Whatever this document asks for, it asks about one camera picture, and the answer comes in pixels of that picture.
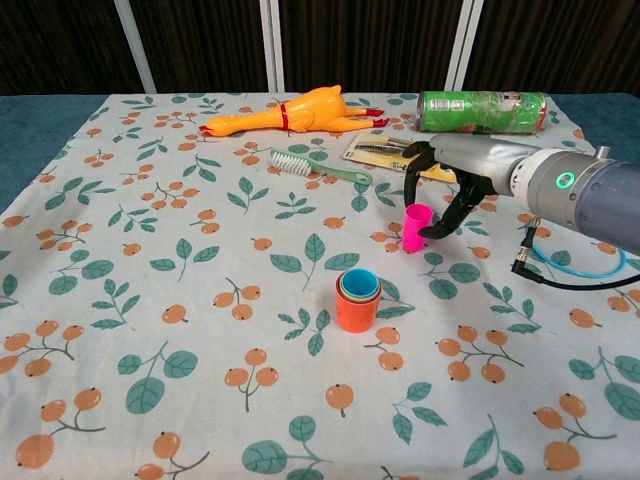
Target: white pole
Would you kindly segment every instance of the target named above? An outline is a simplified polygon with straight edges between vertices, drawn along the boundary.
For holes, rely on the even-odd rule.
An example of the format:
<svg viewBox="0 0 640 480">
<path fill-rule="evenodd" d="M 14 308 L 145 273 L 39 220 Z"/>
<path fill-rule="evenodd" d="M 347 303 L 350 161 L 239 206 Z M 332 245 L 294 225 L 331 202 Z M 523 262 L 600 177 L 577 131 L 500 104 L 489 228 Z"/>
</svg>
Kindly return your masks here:
<svg viewBox="0 0 640 480">
<path fill-rule="evenodd" d="M 120 23 L 122 24 L 124 34 L 127 37 L 129 49 L 131 50 L 133 61 L 138 69 L 138 75 L 140 75 L 144 92 L 149 94 L 157 93 L 156 85 L 153 82 L 153 76 L 151 75 L 151 69 L 147 62 L 147 56 L 144 53 L 144 47 L 142 46 L 142 40 L 140 39 L 138 25 L 136 25 L 136 19 L 131 11 L 131 4 L 129 3 L 129 0 L 113 0 L 113 3 L 116 6 L 116 10 L 118 10 Z"/>
<path fill-rule="evenodd" d="M 461 90 L 467 74 L 469 56 L 476 37 L 484 0 L 463 0 L 458 18 L 458 28 L 453 41 L 445 90 Z"/>
<path fill-rule="evenodd" d="M 262 43 L 267 68 L 269 92 L 284 92 L 282 40 L 280 39 L 280 10 L 277 0 L 260 0 Z"/>
</svg>

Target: white bristles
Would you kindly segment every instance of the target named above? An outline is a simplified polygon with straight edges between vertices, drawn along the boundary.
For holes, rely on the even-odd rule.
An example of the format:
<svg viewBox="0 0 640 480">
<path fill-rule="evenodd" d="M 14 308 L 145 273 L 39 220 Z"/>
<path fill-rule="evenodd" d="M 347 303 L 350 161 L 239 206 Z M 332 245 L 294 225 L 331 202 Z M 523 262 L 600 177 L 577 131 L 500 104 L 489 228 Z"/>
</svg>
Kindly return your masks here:
<svg viewBox="0 0 640 480">
<path fill-rule="evenodd" d="M 288 173 L 295 173 L 296 175 L 302 175 L 306 177 L 311 173 L 311 166 L 309 163 L 293 155 L 287 155 L 285 153 L 273 152 L 271 155 L 273 165 Z"/>
</svg>

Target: green brush handle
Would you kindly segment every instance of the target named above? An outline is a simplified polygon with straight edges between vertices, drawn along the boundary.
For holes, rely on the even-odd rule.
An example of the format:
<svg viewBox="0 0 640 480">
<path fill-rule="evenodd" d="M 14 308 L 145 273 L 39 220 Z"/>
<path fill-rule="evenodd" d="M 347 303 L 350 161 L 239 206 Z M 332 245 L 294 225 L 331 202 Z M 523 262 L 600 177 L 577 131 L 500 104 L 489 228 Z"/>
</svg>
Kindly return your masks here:
<svg viewBox="0 0 640 480">
<path fill-rule="evenodd" d="M 371 185 L 373 183 L 373 177 L 369 172 L 363 172 L 358 168 L 349 167 L 334 167 L 332 165 L 326 165 L 323 162 L 317 162 L 310 158 L 306 159 L 311 165 L 311 170 L 318 173 L 326 173 L 333 175 L 344 180 L 349 180 L 360 185 Z"/>
</svg>

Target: scrub brush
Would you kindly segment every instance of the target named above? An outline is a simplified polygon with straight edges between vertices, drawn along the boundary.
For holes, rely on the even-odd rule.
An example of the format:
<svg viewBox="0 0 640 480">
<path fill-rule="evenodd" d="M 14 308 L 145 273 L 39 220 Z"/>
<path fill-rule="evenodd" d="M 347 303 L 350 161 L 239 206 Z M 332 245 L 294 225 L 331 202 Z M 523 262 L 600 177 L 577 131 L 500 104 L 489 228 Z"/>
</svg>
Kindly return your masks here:
<svg viewBox="0 0 640 480">
<path fill-rule="evenodd" d="M 271 161 L 274 166 L 285 172 L 306 177 L 311 172 L 326 173 L 360 185 L 371 185 L 373 177 L 358 168 L 335 167 L 324 162 L 317 162 L 304 155 L 297 155 L 277 148 L 271 149 Z"/>
</svg>

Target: green indicator light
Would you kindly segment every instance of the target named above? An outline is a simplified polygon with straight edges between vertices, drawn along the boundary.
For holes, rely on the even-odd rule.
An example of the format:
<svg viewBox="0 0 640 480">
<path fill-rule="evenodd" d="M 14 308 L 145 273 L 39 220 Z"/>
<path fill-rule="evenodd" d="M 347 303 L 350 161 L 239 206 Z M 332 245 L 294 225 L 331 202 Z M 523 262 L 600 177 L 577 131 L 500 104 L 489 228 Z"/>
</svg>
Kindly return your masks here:
<svg viewBox="0 0 640 480">
<path fill-rule="evenodd" d="M 558 188 L 569 188 L 576 181 L 576 176 L 573 172 L 564 172 L 558 175 L 556 178 L 556 186 Z"/>
</svg>

